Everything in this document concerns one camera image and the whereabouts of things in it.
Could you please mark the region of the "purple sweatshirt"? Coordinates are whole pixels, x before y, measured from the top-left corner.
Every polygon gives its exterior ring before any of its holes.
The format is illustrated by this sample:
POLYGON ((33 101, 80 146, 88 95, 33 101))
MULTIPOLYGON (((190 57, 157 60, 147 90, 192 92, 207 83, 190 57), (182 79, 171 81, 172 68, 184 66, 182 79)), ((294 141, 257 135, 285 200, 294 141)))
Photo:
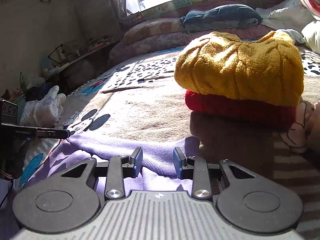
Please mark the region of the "purple sweatshirt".
POLYGON ((17 196, 21 197, 27 192, 27 188, 82 160, 94 158, 98 163, 103 163, 114 156, 130 157, 137 148, 140 148, 140 153, 135 157, 135 171, 124 180, 126 192, 130 190, 191 192, 191 179, 179 179, 176 175, 173 150, 178 147, 185 156, 190 157, 199 154, 199 145, 200 142, 196 137, 160 143, 79 133, 64 140, 53 150, 17 196))

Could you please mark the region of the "white floral cloth bundle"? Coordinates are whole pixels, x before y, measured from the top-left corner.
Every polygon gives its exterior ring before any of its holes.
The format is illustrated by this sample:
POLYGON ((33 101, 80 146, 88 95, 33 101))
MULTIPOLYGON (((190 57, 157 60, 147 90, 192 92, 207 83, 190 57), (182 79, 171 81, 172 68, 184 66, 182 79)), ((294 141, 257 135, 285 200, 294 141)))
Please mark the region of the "white floral cloth bundle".
POLYGON ((29 101, 25 104, 20 126, 53 128, 64 113, 63 103, 66 96, 59 93, 59 86, 52 87, 40 101, 29 101))

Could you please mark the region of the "Mickey Mouse blanket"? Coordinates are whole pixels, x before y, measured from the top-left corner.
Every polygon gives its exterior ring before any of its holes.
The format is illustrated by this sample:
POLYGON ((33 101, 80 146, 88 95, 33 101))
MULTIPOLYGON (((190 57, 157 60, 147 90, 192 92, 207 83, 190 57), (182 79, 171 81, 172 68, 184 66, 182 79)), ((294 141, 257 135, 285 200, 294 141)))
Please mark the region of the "Mickey Mouse blanket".
POLYGON ((190 110, 173 76, 176 52, 126 60, 67 96, 60 125, 80 127, 61 142, 26 181, 38 181, 87 157, 103 161, 143 148, 143 169, 127 189, 189 190, 176 178, 172 150, 209 163, 227 158, 295 191, 304 203, 298 232, 319 239, 319 153, 305 142, 304 128, 319 101, 319 61, 302 52, 304 92, 295 123, 279 132, 270 125, 220 118, 190 110))

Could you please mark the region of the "red knit sweater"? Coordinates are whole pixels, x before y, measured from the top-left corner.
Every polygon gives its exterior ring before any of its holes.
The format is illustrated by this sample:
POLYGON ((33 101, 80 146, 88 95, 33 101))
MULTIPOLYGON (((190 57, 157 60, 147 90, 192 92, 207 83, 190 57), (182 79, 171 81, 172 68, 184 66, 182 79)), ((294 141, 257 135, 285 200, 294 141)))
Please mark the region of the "red knit sweater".
POLYGON ((263 101, 234 100, 220 95, 203 95, 186 91, 186 106, 196 112, 234 120, 256 122, 282 130, 296 120, 296 107, 275 106, 263 101))

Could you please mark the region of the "cluttered side table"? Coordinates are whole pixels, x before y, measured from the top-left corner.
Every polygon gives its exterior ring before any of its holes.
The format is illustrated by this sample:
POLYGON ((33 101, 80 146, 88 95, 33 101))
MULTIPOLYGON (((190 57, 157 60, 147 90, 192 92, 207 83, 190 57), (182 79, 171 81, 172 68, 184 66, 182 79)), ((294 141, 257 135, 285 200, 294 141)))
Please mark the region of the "cluttered side table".
POLYGON ((92 69, 106 65, 111 49, 118 43, 118 40, 108 36, 91 38, 82 46, 78 45, 76 40, 62 43, 40 60, 41 75, 45 80, 49 80, 71 66, 87 63, 92 69))

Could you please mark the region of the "yellow knit sweater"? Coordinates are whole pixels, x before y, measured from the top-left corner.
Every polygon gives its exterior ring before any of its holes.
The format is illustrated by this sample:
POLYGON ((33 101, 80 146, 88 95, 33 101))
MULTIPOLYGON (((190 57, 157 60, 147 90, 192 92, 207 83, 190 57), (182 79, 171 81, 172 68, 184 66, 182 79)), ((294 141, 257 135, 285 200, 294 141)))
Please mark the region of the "yellow knit sweater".
POLYGON ((304 70, 293 39, 271 31, 248 42, 217 31, 192 40, 174 72, 183 88, 233 100, 296 107, 304 91, 304 70))

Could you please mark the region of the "pink floral quilt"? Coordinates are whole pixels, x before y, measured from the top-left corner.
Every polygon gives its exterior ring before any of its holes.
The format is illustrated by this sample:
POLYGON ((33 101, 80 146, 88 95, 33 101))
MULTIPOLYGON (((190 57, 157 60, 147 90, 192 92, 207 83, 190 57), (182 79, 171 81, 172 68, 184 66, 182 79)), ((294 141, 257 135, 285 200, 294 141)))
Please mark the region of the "pink floral quilt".
MULTIPOLYGON (((271 30, 271 28, 259 24, 246 29, 227 28, 219 29, 218 31, 221 33, 230 33, 236 35, 242 40, 258 40, 268 34, 271 30)), ((212 30, 195 33, 179 32, 161 34, 144 38, 132 44, 125 44, 125 41, 121 40, 111 49, 108 57, 108 66, 113 67, 135 56, 186 46, 192 40, 211 32, 212 30)))

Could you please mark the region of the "dark blue pillow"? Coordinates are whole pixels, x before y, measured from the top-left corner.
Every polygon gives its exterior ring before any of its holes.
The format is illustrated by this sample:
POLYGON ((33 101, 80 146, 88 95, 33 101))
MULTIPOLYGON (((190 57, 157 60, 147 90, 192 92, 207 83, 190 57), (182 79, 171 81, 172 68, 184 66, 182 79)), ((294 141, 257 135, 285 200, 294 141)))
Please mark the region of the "dark blue pillow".
POLYGON ((187 32, 220 29, 246 29, 259 25, 261 16, 244 4, 228 4, 207 11, 191 10, 180 18, 180 24, 187 32))

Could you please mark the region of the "white duvet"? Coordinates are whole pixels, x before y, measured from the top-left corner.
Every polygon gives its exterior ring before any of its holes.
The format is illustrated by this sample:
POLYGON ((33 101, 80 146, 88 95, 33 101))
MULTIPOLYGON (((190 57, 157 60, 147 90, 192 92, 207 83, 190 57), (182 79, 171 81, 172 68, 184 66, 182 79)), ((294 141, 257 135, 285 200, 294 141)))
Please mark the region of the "white duvet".
POLYGON ((278 5, 256 8, 262 24, 274 30, 287 30, 297 43, 319 53, 319 16, 313 14, 299 0, 285 0, 278 5))

